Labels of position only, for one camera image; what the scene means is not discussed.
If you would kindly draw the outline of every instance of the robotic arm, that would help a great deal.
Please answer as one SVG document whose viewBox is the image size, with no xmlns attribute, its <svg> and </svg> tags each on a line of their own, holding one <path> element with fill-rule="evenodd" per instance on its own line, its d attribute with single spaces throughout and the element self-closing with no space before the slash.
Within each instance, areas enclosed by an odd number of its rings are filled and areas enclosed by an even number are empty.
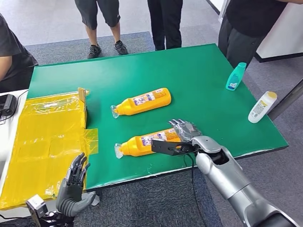
<svg viewBox="0 0 303 227">
<path fill-rule="evenodd" d="M 32 218 L 38 227 L 73 227 L 76 215 L 91 205 L 96 192 L 91 192 L 82 199 L 83 182 L 90 163 L 85 167 L 87 160 L 84 153 L 76 157 L 67 174 L 62 180 L 56 201 L 57 211 L 48 213 L 46 204 L 39 195 L 26 201 Z"/>
<path fill-rule="evenodd" d="M 296 222 L 264 199 L 245 176 L 230 152 L 215 140 L 203 136 L 194 125 L 169 121 L 181 143 L 152 141 L 152 150 L 169 155 L 194 153 L 197 167 L 212 181 L 247 227 L 299 227 Z"/>
</svg>

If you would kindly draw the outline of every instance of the black shorts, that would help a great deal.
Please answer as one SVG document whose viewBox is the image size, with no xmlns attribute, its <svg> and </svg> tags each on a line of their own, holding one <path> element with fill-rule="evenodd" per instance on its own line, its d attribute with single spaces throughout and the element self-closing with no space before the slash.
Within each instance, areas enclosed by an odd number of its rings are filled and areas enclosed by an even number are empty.
<svg viewBox="0 0 303 227">
<path fill-rule="evenodd" d="M 105 22 L 110 27 L 115 27 L 119 20 L 119 0 L 75 0 L 80 11 L 82 22 L 91 30 L 97 28 L 98 8 L 101 10 Z"/>
</svg>

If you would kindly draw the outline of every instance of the shoe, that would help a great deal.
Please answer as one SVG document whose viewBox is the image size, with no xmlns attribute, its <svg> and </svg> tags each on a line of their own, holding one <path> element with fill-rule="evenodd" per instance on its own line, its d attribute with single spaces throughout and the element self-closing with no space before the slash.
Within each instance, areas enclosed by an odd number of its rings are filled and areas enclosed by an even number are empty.
<svg viewBox="0 0 303 227">
<path fill-rule="evenodd" d="M 89 52 L 87 55 L 88 59 L 97 58 L 101 53 L 101 48 L 98 45 L 91 45 Z"/>
<path fill-rule="evenodd" d="M 128 54 L 128 52 L 126 49 L 126 46 L 124 45 L 121 40 L 117 41 L 115 43 L 115 49 L 119 54 L 119 55 L 125 55 Z"/>
</svg>

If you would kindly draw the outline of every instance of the blue bottle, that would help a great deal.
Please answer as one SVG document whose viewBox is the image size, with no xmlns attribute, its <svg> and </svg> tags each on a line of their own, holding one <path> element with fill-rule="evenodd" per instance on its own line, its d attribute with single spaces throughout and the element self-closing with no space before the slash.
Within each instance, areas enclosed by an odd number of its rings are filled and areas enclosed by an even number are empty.
<svg viewBox="0 0 303 227">
<path fill-rule="evenodd" d="M 243 78 L 246 68 L 246 63 L 239 63 L 228 78 L 227 83 L 226 83 L 226 89 L 230 91 L 236 90 L 241 82 L 242 78 Z"/>
</svg>

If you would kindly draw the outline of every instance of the white bottle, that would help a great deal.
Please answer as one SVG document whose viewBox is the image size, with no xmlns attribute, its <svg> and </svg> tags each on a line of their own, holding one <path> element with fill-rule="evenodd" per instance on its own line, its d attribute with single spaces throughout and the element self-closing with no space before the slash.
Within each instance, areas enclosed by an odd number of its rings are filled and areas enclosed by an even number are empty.
<svg viewBox="0 0 303 227">
<path fill-rule="evenodd" d="M 249 121 L 252 123 L 258 122 L 263 116 L 264 116 L 276 100 L 276 93 L 272 91 L 265 92 L 251 110 L 249 115 Z"/>
</svg>

